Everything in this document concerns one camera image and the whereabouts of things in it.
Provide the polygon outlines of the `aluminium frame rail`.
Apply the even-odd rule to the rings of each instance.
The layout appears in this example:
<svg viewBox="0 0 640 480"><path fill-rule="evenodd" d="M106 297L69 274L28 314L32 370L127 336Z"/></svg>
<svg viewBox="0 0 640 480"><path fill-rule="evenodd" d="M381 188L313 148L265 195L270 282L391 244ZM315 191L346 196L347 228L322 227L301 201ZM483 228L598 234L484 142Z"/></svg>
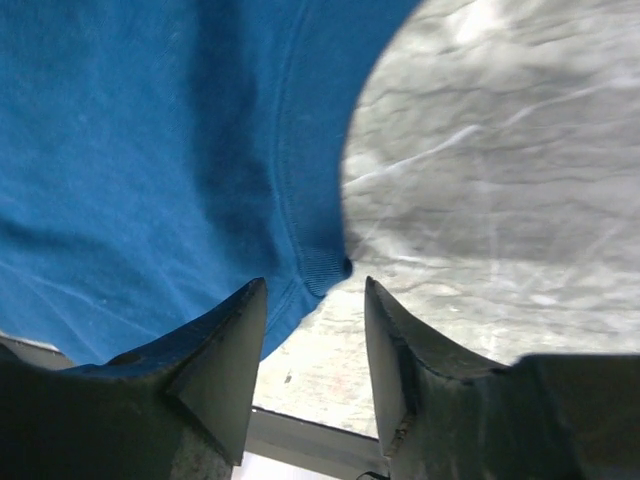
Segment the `aluminium frame rail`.
<svg viewBox="0 0 640 480"><path fill-rule="evenodd" d="M59 356L18 342L3 341L3 349L50 370L70 368ZM244 454L248 452L339 479L384 472L373 439L261 409L251 411Z"/></svg>

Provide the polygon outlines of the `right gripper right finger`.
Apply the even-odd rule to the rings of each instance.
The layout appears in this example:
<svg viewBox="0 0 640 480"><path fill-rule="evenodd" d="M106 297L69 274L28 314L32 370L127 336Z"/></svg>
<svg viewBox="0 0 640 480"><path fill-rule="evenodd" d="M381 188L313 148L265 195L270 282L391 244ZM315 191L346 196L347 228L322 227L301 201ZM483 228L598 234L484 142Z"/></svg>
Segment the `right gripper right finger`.
<svg viewBox="0 0 640 480"><path fill-rule="evenodd" d="M394 479L635 479L639 358L487 359L378 281L365 333L379 445Z"/></svg>

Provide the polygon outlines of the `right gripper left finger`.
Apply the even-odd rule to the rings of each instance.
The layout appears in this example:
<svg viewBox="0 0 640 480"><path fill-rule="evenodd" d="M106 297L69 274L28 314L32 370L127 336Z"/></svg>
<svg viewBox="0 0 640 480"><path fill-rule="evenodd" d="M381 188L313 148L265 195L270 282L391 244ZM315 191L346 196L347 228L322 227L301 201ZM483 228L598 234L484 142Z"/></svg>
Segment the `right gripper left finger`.
<svg viewBox="0 0 640 480"><path fill-rule="evenodd" d="M228 479L242 462L266 284L103 365L1 352L5 479Z"/></svg>

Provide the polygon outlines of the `dark blue t shirt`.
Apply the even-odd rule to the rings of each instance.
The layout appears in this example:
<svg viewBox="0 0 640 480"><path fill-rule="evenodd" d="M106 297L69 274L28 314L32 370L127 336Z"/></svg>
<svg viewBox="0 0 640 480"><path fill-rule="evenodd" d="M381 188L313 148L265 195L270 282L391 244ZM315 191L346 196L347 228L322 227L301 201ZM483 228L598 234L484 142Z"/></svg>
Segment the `dark blue t shirt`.
<svg viewBox="0 0 640 480"><path fill-rule="evenodd" d="M102 363L248 281L273 352L352 271L340 163L412 1L5 1L1 329Z"/></svg>

